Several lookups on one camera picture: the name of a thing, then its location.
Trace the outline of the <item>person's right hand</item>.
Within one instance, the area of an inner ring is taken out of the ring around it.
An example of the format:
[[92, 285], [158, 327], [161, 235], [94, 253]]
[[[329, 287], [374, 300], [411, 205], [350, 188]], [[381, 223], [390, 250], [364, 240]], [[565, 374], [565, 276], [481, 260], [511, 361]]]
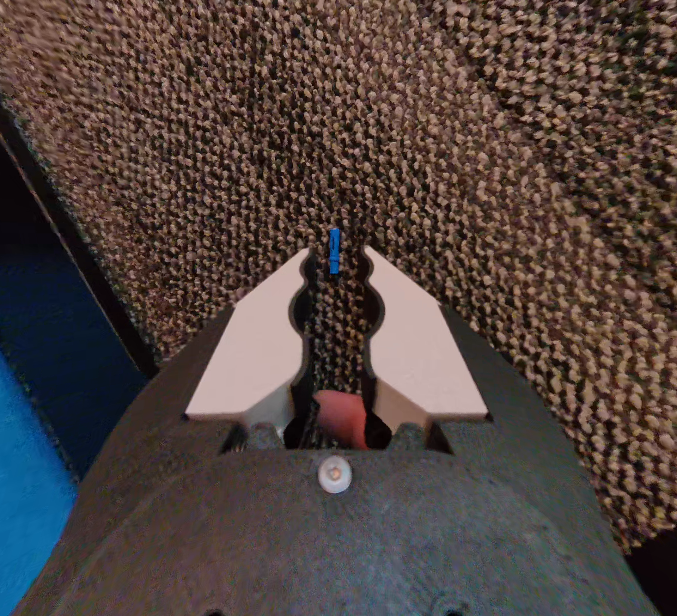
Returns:
[[367, 450], [367, 413], [359, 395], [320, 390], [313, 396], [318, 405], [317, 419], [323, 433], [341, 447]]

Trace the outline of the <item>blue plastic bin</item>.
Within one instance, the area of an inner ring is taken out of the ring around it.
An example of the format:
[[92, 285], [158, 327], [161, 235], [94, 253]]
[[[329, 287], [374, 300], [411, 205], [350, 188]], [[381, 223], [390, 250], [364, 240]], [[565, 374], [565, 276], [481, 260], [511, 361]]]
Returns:
[[2, 615], [42, 570], [147, 378], [2, 146]]

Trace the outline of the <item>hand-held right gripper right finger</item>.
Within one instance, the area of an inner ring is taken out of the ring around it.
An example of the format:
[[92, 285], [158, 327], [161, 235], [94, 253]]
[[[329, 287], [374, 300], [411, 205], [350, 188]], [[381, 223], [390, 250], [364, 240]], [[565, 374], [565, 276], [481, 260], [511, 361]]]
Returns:
[[441, 303], [369, 246], [361, 273], [367, 444], [385, 448], [397, 432], [418, 432], [428, 449], [450, 450], [443, 425], [484, 421], [488, 408]]

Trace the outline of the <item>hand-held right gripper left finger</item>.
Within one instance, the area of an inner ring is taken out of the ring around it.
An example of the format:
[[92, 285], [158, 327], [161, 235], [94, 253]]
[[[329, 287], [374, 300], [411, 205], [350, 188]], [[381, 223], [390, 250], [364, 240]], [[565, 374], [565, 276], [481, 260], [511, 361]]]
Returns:
[[316, 266], [304, 248], [238, 301], [185, 410], [190, 420], [303, 424], [313, 393], [306, 323]]

